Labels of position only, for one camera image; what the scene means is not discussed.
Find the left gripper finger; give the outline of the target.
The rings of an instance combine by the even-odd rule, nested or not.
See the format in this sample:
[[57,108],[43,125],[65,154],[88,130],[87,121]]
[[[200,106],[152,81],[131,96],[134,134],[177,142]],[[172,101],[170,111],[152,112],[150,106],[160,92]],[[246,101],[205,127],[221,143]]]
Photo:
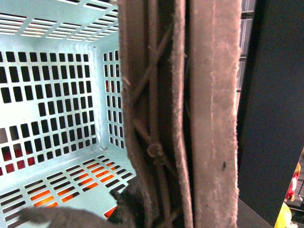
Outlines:
[[72,208],[25,208],[19,220],[36,224],[49,223],[50,228],[110,228],[112,223],[96,214]]

